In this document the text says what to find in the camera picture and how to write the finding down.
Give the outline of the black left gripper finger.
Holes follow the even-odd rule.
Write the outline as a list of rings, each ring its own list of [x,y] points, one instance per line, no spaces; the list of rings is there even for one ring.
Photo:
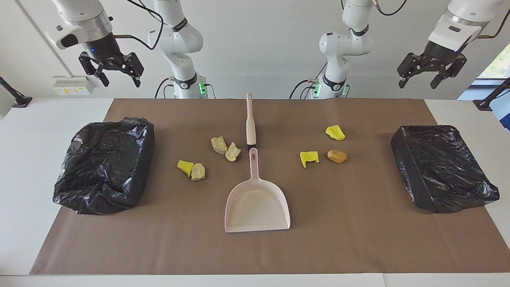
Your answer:
[[[420,70],[418,66],[421,60],[422,56],[414,53],[408,53],[404,57],[401,64],[397,67],[397,73],[400,76],[400,81],[398,83],[400,88],[404,88],[408,80],[418,74]]]
[[[434,60],[431,63],[432,71],[437,71],[438,74],[435,78],[430,82],[430,87],[432,89],[436,89],[437,86],[447,78],[454,78],[458,75],[462,67],[467,62],[467,58],[464,55],[459,55],[456,59],[454,59],[451,63],[449,63],[449,67],[447,68],[447,63],[440,60]]]

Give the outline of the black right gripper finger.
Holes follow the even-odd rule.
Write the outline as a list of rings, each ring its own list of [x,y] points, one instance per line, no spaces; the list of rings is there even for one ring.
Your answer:
[[[141,85],[140,78],[144,72],[144,67],[134,52],[131,52],[126,56],[126,68],[128,70],[128,75],[132,78],[133,83],[135,84],[135,87],[139,88]]]
[[[103,72],[104,64],[101,61],[99,62],[98,67],[94,67],[92,64],[93,58],[91,58],[85,51],[80,53],[78,59],[88,76],[94,76],[95,78],[99,79],[104,87],[109,86],[110,82],[106,74]]]

